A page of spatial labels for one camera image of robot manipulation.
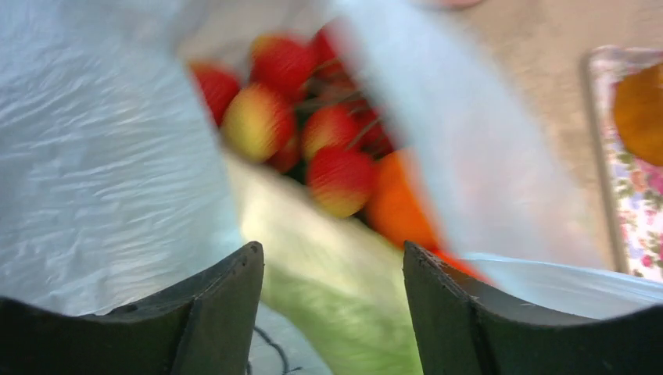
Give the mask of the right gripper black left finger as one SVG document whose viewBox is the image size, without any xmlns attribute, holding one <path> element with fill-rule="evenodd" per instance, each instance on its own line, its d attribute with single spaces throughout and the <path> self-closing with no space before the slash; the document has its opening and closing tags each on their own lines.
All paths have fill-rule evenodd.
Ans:
<svg viewBox="0 0 663 375">
<path fill-rule="evenodd" d="M 244 374 L 263 281 L 250 242 L 105 315 L 66 316 L 2 298 L 4 374 Z"/>
</svg>

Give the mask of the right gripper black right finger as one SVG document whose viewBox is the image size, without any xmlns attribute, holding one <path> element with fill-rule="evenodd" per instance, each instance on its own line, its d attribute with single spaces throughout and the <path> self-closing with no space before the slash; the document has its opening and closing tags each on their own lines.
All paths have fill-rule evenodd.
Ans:
<svg viewBox="0 0 663 375">
<path fill-rule="evenodd" d="M 404 284 L 424 374 L 659 374 L 662 307 L 606 320 L 558 312 L 475 279 L 415 243 Z"/>
</svg>

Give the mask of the napa cabbage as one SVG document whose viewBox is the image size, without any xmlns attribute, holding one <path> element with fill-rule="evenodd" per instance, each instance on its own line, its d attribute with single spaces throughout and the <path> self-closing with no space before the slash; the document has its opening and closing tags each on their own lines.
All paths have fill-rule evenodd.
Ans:
<svg viewBox="0 0 663 375">
<path fill-rule="evenodd" d="M 223 152 L 244 238 L 263 246 L 251 374 L 419 374 L 402 253 L 304 187 Z"/>
</svg>

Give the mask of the blue printed plastic bag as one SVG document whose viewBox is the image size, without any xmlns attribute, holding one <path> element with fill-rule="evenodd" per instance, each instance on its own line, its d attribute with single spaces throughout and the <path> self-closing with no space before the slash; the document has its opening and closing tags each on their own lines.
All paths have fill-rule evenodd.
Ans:
<svg viewBox="0 0 663 375">
<path fill-rule="evenodd" d="M 411 146 L 453 252 L 530 304 L 606 320 L 659 283 L 607 271 L 577 187 L 453 17 L 407 1 L 4 1 L 1 300 L 105 315 L 253 242 L 176 51 L 340 16 L 349 64 Z"/>
</svg>

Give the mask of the red cherry bunch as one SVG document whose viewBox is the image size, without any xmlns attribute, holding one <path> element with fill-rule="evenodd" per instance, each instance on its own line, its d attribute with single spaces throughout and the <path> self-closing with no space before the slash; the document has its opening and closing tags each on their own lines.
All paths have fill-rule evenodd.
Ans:
<svg viewBox="0 0 663 375">
<path fill-rule="evenodd" d="M 309 40 L 286 32 L 258 36 L 247 84 L 217 62 L 194 60 L 189 68 L 231 149 L 296 178 L 325 212 L 346 218 L 371 200 L 376 162 L 392 145 L 331 32 L 326 24 Z"/>
</svg>

